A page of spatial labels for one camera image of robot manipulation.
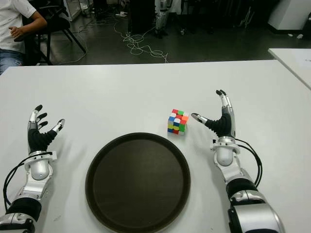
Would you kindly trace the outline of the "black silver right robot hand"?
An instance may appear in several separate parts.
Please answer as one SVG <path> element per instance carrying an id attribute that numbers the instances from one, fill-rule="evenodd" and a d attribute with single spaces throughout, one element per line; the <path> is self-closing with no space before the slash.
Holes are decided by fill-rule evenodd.
<path id="1" fill-rule="evenodd" d="M 226 136 L 235 138 L 235 115 L 231 101 L 225 91 L 221 89 L 216 90 L 216 94 L 220 97 L 222 102 L 222 116 L 218 120 L 208 119 L 198 113 L 191 113 L 191 116 L 216 133 L 218 137 Z"/>

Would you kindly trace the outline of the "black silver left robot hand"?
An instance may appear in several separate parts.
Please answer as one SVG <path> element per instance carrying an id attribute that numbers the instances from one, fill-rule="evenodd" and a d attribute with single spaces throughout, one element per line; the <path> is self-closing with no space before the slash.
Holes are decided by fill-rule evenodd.
<path id="1" fill-rule="evenodd" d="M 47 151 L 48 146 L 63 129 L 66 122 L 65 119 L 60 119 L 49 131 L 41 132 L 40 130 L 48 125 L 48 121 L 42 121 L 48 114 L 42 113 L 39 115 L 42 108 L 42 105 L 35 107 L 28 121 L 27 139 L 29 154 L 36 151 Z"/>

